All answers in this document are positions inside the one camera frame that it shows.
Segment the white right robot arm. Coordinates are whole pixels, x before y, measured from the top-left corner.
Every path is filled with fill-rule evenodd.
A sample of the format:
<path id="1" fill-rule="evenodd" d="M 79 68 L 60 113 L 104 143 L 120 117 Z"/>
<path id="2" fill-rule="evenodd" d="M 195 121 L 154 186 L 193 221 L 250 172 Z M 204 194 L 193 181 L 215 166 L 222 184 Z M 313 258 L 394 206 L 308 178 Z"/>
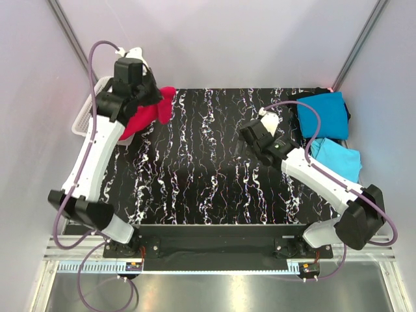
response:
<path id="1" fill-rule="evenodd" d="M 343 243 L 362 250 L 385 224 L 382 191 L 375 185 L 362 187 L 344 180 L 314 159 L 306 159 L 305 150 L 290 138 L 276 138 L 260 119 L 239 129 L 249 151 L 265 166 L 297 179 L 325 199 L 339 217 L 308 225 L 295 241 L 301 257 L 311 257 L 319 247 Z"/>

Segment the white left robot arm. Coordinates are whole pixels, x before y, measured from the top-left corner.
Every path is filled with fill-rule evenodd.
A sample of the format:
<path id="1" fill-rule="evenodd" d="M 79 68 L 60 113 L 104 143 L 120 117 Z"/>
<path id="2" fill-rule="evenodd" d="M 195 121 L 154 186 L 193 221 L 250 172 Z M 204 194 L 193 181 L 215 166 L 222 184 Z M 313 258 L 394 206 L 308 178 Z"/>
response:
<path id="1" fill-rule="evenodd" d="M 140 58 L 121 57 L 114 76 L 98 94 L 92 94 L 88 131 L 73 170 L 60 190 L 50 190 L 48 202 L 59 217 L 102 234 L 118 243 L 126 257 L 140 251 L 137 231 L 116 215 L 111 204 L 99 200 L 101 184 L 113 149 L 140 106 L 162 99 L 155 78 Z"/>

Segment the red t shirt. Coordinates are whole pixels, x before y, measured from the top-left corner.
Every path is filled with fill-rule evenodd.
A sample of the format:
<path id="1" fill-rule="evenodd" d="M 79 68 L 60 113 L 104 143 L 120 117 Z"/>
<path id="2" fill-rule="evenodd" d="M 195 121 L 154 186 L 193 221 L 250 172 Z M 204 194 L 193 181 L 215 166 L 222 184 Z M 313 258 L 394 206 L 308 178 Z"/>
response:
<path id="1" fill-rule="evenodd" d="M 127 140 L 155 120 L 158 120 L 163 125 L 171 120 L 176 89 L 172 86 L 166 86 L 161 88 L 160 91 L 163 99 L 158 104 L 139 107 L 127 123 L 127 127 L 121 135 L 120 140 Z"/>

